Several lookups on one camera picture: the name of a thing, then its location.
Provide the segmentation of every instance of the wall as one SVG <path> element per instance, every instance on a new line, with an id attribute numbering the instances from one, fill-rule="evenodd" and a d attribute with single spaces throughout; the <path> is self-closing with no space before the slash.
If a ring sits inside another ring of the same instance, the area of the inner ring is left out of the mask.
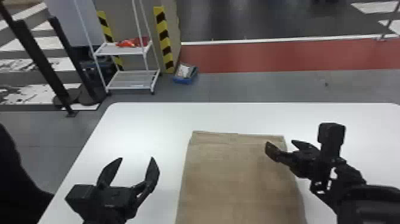
<path id="1" fill-rule="evenodd" d="M 90 0 L 76 0 L 93 45 L 103 43 L 103 32 Z M 88 46 L 73 0 L 44 0 L 50 14 L 57 16 L 72 46 Z"/>

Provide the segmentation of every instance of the white table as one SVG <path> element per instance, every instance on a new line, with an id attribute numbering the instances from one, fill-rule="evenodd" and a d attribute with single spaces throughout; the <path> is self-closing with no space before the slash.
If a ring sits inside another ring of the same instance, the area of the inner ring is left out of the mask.
<path id="1" fill-rule="evenodd" d="M 400 188 L 400 107 L 395 104 L 118 103 L 105 112 L 39 223 L 82 223 L 64 201 L 74 184 L 95 184 L 101 169 L 117 157 L 124 160 L 112 185 L 136 184 L 154 156 L 160 181 L 128 223 L 174 224 L 193 130 L 284 135 L 292 151 L 291 139 L 319 146 L 321 122 L 347 127 L 342 157 L 369 183 Z M 309 184 L 298 179 L 308 223 L 336 223 L 335 214 L 309 192 Z"/>

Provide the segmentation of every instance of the folded fabric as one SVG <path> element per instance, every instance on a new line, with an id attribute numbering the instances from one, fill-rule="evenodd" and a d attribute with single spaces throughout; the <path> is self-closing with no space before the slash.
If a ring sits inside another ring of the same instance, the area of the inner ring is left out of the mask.
<path id="1" fill-rule="evenodd" d="M 282 136 L 195 131 L 190 140 L 176 224 L 305 223 L 290 170 L 264 154 Z"/>

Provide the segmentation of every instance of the stanchion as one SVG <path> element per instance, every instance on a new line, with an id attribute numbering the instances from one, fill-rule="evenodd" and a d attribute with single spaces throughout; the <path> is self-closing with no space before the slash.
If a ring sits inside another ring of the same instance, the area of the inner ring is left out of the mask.
<path id="1" fill-rule="evenodd" d="M 82 92 L 79 95 L 78 101 L 82 105 L 95 105 L 102 102 L 105 97 L 106 93 L 104 88 L 94 88 L 91 85 L 90 80 L 85 75 L 81 64 L 79 63 L 75 51 L 72 49 L 63 28 L 60 25 L 60 22 L 56 17 L 50 17 L 48 19 L 51 26 L 53 27 L 55 33 L 57 34 L 58 38 L 60 39 L 62 45 L 64 46 L 65 51 L 67 52 L 68 56 L 70 57 L 76 72 L 78 73 L 80 79 L 82 80 L 83 88 L 81 88 Z"/>
<path id="2" fill-rule="evenodd" d="M 400 8 L 400 1 L 397 2 L 397 5 L 396 5 L 396 7 L 395 7 L 395 10 L 394 10 L 394 11 L 392 12 L 392 14 L 390 15 L 390 19 L 387 21 L 387 25 L 385 26 L 385 29 L 383 30 L 382 35 L 378 38 L 378 41 L 384 41 L 384 40 L 386 40 L 386 39 L 385 39 L 385 36 L 387 35 L 388 30 L 390 29 L 390 25 L 392 25 L 393 20 L 394 20 L 394 19 L 396 18 L 396 16 L 397 16 L 397 13 L 398 13 L 398 11 L 399 11 L 399 8 Z"/>
<path id="3" fill-rule="evenodd" d="M 61 102 L 61 105 L 65 107 L 68 112 L 67 117 L 75 117 L 77 112 L 73 111 L 70 105 L 78 99 L 80 90 L 70 89 L 67 91 L 65 89 L 63 83 L 54 72 L 45 54 L 33 38 L 33 35 L 30 33 L 26 23 L 23 20 L 14 21 L 7 9 L 5 8 L 3 0 L 0 0 L 0 14 L 3 16 L 4 20 L 7 22 L 8 26 L 15 34 L 17 39 L 24 46 L 26 52 L 32 58 L 33 62 L 37 65 L 39 71 L 42 73 L 42 75 L 56 94 L 53 102 L 59 100 Z"/>

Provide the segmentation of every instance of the red object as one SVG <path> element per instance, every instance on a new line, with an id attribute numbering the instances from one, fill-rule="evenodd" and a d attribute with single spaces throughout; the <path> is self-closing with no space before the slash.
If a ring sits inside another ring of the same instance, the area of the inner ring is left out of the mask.
<path id="1" fill-rule="evenodd" d="M 149 37 L 148 36 L 144 36 L 142 37 L 143 40 L 143 46 L 147 46 L 149 44 Z M 140 38 L 133 38 L 133 39 L 127 39 L 127 40 L 123 40 L 120 41 L 118 43 L 116 43 L 117 46 L 122 47 L 122 48 L 136 48 L 136 47 L 140 47 Z"/>
<path id="2" fill-rule="evenodd" d="M 400 69 L 400 39 L 182 46 L 201 73 Z"/>

